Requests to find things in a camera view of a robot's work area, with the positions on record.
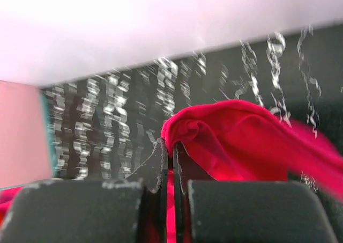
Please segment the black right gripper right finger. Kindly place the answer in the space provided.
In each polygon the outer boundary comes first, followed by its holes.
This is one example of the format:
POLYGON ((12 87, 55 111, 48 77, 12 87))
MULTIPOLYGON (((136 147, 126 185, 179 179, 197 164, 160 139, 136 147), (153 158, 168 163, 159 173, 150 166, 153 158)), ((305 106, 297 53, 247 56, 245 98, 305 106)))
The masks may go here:
POLYGON ((182 143, 173 149, 177 242, 337 242, 318 197, 299 182, 209 176, 182 143))

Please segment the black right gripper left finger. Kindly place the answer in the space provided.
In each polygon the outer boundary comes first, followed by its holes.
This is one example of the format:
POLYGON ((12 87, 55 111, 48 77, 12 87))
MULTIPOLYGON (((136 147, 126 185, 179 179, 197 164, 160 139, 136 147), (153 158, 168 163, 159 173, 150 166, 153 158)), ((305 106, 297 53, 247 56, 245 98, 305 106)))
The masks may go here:
POLYGON ((1 242, 166 242, 167 166, 158 139, 124 180, 29 183, 4 217, 1 242))

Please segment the red t shirt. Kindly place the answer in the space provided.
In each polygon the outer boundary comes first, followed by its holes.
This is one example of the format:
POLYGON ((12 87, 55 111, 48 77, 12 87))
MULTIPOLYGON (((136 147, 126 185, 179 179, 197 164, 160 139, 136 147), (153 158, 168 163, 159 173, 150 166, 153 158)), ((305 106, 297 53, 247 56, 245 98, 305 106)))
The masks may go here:
MULTIPOLYGON (((292 182, 289 174, 306 174, 322 190, 342 199, 342 155, 331 142, 306 124, 280 121, 265 108, 249 102, 227 100, 183 109, 164 123, 159 139, 164 140, 168 155, 166 242, 177 242, 173 169, 176 143, 182 143, 188 155, 214 180, 292 182)), ((1 193, 1 225, 22 188, 1 193)), ((342 222, 334 221, 322 198, 317 197, 337 242, 342 242, 342 222)))

